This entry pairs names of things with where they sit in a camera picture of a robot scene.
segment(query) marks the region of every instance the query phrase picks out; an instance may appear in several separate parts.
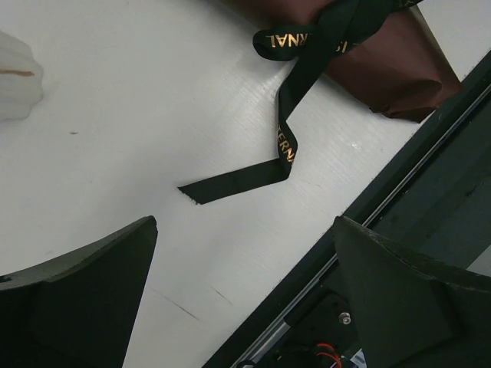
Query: ribbon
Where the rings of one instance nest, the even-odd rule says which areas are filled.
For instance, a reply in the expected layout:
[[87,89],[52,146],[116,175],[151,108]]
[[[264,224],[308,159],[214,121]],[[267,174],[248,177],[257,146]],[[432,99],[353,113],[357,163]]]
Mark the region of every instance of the ribbon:
[[[255,48],[263,52],[263,57],[266,55],[272,60],[291,60],[298,56],[296,65],[278,92],[278,158],[182,186],[179,190],[198,204],[206,204],[286,180],[298,152],[298,142],[287,124],[293,110],[331,60],[377,33],[391,12],[409,8],[420,1],[337,0],[326,7],[316,25],[280,27],[263,33],[260,31],[259,36],[255,36]],[[308,34],[305,42],[301,44],[300,36],[298,45],[294,42],[296,38],[292,41],[294,47],[273,47],[273,43],[265,42],[265,39],[271,40],[270,36],[285,37],[295,31],[298,31],[297,34]],[[285,46],[289,36],[280,40]],[[343,42],[347,42],[346,49],[342,47]]]

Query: maroon wrapping paper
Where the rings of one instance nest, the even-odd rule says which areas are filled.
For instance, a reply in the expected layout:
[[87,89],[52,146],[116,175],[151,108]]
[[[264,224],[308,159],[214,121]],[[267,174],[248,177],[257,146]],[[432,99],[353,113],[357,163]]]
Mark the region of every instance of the maroon wrapping paper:
[[[261,28],[270,28],[314,24],[335,0],[222,1]],[[417,122],[461,89],[429,28],[414,10],[391,14],[377,34],[334,59],[326,74],[375,113]]]

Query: black metal frame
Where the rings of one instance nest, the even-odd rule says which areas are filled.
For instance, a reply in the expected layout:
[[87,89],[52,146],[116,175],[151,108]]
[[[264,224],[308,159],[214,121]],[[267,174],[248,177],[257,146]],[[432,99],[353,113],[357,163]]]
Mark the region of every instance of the black metal frame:
[[[491,89],[491,52],[463,82],[464,91],[448,100],[417,131],[382,172],[344,212],[354,221],[369,226],[414,173],[469,116]],[[220,347],[203,368],[234,366],[244,352],[265,337],[265,331],[292,305],[300,301],[337,262],[332,230],[329,229],[272,293]]]

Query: screw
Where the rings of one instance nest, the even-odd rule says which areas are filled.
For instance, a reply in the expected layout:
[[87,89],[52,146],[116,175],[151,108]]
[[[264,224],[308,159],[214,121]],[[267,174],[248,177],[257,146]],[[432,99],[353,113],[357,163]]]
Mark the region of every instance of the screw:
[[351,323],[351,315],[347,312],[343,312],[339,315],[339,322],[342,324],[350,324]]

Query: brown package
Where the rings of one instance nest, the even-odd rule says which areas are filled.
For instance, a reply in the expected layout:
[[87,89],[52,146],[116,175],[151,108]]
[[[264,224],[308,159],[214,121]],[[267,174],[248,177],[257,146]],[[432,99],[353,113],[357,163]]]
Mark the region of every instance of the brown package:
[[[322,9],[334,2],[222,1],[261,28],[314,24]],[[335,58],[325,73],[375,113],[417,122],[461,90],[457,76],[417,10],[391,14],[377,34]]]

